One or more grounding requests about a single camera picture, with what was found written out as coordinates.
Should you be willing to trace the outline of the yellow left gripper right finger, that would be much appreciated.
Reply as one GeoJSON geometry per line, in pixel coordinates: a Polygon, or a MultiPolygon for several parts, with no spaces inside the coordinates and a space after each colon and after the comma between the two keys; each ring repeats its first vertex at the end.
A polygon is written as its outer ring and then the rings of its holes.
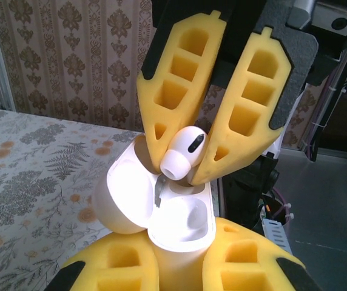
{"type": "Polygon", "coordinates": [[[298,258],[264,236],[224,218],[216,228],[203,291],[323,291],[298,258]]]}

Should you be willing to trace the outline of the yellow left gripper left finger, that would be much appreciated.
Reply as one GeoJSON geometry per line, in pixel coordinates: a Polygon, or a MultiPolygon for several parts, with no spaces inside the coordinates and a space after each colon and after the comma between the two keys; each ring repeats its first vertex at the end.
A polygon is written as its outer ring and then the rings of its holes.
{"type": "Polygon", "coordinates": [[[47,291],[159,291],[158,262],[144,230],[110,233],[69,258],[47,291]]]}

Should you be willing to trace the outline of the white wireless earbud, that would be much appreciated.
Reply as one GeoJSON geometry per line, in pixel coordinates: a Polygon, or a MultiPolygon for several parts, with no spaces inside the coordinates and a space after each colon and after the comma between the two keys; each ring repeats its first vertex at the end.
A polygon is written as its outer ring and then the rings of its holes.
{"type": "Polygon", "coordinates": [[[171,180],[183,179],[201,162],[208,143],[207,133],[199,127],[187,126],[171,140],[160,164],[162,173],[171,180]]]}

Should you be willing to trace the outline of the white earbud charging case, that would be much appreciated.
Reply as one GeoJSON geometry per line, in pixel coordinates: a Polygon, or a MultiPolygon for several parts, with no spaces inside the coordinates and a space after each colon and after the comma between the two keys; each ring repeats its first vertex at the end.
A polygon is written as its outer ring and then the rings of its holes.
{"type": "Polygon", "coordinates": [[[211,186],[192,186],[187,175],[174,181],[156,172],[146,137],[139,135],[99,179],[92,196],[96,216],[109,230],[147,232],[161,291],[203,290],[203,260],[216,234],[211,186]]]}

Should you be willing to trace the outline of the floral tablecloth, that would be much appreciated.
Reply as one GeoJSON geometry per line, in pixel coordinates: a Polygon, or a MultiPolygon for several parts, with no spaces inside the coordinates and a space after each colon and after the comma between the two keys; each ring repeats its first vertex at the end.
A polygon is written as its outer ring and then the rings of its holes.
{"type": "Polygon", "coordinates": [[[128,130],[0,110],[0,291],[43,291],[108,234],[92,209],[128,130]]]}

